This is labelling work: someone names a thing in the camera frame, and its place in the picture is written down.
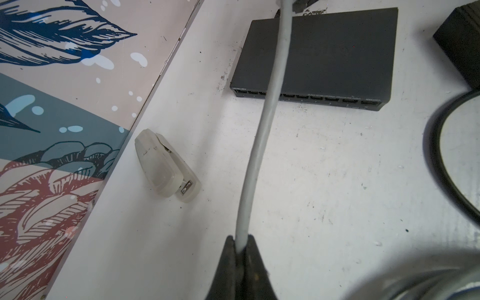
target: leaf illustration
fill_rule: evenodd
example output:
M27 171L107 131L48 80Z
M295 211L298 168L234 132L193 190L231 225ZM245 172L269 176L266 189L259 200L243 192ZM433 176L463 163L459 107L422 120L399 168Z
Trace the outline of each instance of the leaf illustration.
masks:
M40 133L40 131L30 128L27 125L20 122L19 120L12 117L8 112L8 110L5 108L5 106L3 106L2 104L0 104L0 126L26 129L26 130L31 130L31 131Z
M136 35L81 0L9 0L0 20L0 62L23 66L76 63Z

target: blue paint splatter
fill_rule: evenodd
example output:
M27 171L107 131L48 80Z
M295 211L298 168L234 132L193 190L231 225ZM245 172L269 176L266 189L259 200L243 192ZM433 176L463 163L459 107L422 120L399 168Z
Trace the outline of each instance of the blue paint splatter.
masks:
M23 95L12 100L9 104L5 105L12 117L15 117L17 113L22 111L25 107L29 106L35 101L34 95Z
M68 127L68 131L71 131L71 132L80 132L83 129L84 128L82 126L69 126Z
M43 108L41 108L40 106L34 106L32 107L32 112L34 114L36 114L37 116L43 114Z

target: white paint dot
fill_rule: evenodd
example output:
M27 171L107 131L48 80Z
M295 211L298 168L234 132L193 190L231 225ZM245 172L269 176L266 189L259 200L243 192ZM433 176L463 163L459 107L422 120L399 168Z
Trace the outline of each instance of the white paint dot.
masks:
M147 59L141 53L134 52L134 53L130 54L130 57L134 61L137 61L142 67L146 67L148 65Z

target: ethernet port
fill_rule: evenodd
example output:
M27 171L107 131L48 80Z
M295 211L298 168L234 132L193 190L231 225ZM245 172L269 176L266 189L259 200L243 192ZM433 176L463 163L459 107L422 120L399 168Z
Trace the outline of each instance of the ethernet port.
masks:
M366 105L374 105L377 106L379 103L375 101L361 101L360 103L366 104Z
M343 99L342 102L345 102L345 103L357 103L358 100Z

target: black box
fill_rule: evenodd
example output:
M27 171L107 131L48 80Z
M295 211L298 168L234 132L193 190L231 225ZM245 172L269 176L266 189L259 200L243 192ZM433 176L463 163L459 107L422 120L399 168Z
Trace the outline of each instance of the black box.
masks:
M472 88L480 88L480 1L455 8L433 35Z
M280 100L379 110L390 100L398 8L294 17ZM279 19L252 21L230 88L265 98Z

